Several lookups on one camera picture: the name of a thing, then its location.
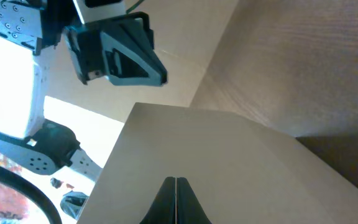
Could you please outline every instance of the green wire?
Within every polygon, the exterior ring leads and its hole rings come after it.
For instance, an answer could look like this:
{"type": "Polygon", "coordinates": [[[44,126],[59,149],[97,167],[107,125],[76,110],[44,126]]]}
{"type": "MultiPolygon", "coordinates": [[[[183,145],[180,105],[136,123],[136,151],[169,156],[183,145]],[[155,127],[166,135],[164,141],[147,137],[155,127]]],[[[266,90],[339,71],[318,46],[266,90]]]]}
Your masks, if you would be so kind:
{"type": "Polygon", "coordinates": [[[142,4],[142,2],[144,2],[144,0],[139,0],[137,3],[135,3],[133,6],[131,6],[129,9],[127,9],[127,14],[129,14],[130,12],[132,12],[133,10],[135,10],[138,6],[140,6],[140,4],[142,4]]]}

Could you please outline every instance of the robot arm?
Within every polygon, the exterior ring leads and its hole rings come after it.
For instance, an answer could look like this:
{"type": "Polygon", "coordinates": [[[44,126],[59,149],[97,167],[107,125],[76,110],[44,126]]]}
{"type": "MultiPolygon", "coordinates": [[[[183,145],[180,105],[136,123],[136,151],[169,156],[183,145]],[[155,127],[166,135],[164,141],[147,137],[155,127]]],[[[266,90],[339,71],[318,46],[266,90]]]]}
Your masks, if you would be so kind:
{"type": "Polygon", "coordinates": [[[0,60],[10,64],[0,67],[0,152],[36,174],[68,166],[96,181],[101,168],[74,133],[44,118],[48,68],[62,33],[84,84],[107,77],[113,85],[162,86],[167,71],[153,51],[148,15],[126,14],[123,0],[0,1],[0,60]]]}

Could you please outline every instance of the cable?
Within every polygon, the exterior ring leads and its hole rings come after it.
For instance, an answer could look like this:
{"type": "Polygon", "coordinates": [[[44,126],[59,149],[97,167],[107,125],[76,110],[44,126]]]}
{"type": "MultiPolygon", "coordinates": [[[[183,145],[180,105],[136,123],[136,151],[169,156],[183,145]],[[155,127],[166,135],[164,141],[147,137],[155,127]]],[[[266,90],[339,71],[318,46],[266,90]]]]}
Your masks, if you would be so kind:
{"type": "Polygon", "coordinates": [[[62,219],[49,198],[40,189],[23,177],[0,167],[0,183],[4,184],[33,201],[47,216],[50,224],[62,224],[62,219]]]}
{"type": "Polygon", "coordinates": [[[135,3],[133,6],[131,6],[129,9],[127,9],[127,14],[129,14],[130,12],[132,12],[133,10],[135,10],[138,6],[140,6],[140,4],[142,4],[142,2],[144,2],[144,0],[139,0],[137,3],[135,3]]]}

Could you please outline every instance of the beige wall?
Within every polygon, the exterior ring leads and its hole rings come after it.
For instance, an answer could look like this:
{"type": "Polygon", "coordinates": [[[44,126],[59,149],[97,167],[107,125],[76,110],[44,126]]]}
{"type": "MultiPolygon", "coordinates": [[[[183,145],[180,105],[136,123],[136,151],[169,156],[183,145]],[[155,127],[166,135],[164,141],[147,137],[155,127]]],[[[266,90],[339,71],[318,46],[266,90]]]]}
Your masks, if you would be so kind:
{"type": "Polygon", "coordinates": [[[212,223],[358,223],[358,189],[294,138],[225,112],[136,104],[79,224],[139,223],[186,177],[212,223]]]}
{"type": "MultiPolygon", "coordinates": [[[[126,1],[127,6],[135,0],[126,1]]],[[[168,70],[161,87],[112,86],[100,78],[84,86],[77,79],[65,43],[51,64],[48,95],[125,121],[135,102],[189,106],[238,0],[147,0],[155,48],[168,70]]]]}

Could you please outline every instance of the brown wooden surface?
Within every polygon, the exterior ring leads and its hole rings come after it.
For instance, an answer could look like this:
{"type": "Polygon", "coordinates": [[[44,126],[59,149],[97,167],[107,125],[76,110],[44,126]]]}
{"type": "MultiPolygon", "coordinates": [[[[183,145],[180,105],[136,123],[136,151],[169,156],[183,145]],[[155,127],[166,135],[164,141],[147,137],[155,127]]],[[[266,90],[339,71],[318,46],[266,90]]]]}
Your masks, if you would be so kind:
{"type": "Polygon", "coordinates": [[[300,137],[358,186],[358,1],[240,1],[191,106],[300,137]]]}

